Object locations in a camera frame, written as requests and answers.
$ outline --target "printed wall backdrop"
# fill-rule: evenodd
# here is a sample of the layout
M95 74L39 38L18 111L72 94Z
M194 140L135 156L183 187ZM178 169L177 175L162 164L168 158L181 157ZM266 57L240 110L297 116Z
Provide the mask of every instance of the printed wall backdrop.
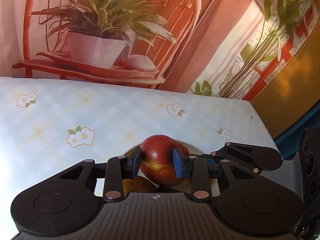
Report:
M320 0L1 0L0 76L252 101Z

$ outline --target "triangular cutout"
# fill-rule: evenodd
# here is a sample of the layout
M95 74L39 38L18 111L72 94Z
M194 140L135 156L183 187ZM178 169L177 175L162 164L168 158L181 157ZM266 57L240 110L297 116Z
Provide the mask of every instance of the triangular cutout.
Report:
M81 165L69 171L68 173L62 175L60 178L61 179L79 179L83 169L84 169L84 165Z
M232 171L233 176L235 176L236 179L254 179L254 176L244 172L236 166L231 165L230 169Z
M248 146L236 145L236 147L240 150L243 150L244 152L247 152L247 153L251 153L253 151L253 148L248 147Z

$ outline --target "checkered tablecloth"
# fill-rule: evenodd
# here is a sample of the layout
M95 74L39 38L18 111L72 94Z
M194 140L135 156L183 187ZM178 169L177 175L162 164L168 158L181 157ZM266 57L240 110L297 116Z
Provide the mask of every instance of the checkered tablecloth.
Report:
M205 153L226 141L276 149L247 101L65 80L0 78L0 232L17 229L22 190L78 163L121 155L154 134Z

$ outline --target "blue fabric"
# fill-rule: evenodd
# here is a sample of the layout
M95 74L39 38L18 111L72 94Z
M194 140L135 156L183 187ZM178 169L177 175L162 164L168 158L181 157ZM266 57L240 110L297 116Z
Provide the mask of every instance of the blue fabric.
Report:
M282 155L282 158L286 159L298 150L301 136L305 128L316 128L319 124L320 101L318 101L308 112L304 114L304 116L275 139L275 143Z

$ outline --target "camera lens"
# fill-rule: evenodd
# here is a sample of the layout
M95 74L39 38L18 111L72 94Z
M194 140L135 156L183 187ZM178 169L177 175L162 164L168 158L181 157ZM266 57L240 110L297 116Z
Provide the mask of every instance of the camera lens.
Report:
M313 158L313 153L310 153L306 163L306 174L308 177L310 177L310 175L312 174L314 167L315 167L315 159Z
M318 191L318 180L317 178L313 178L309 187L309 197L314 198Z
M308 150L308 139L307 138L305 138L303 141L302 150L303 150L303 153L306 153Z

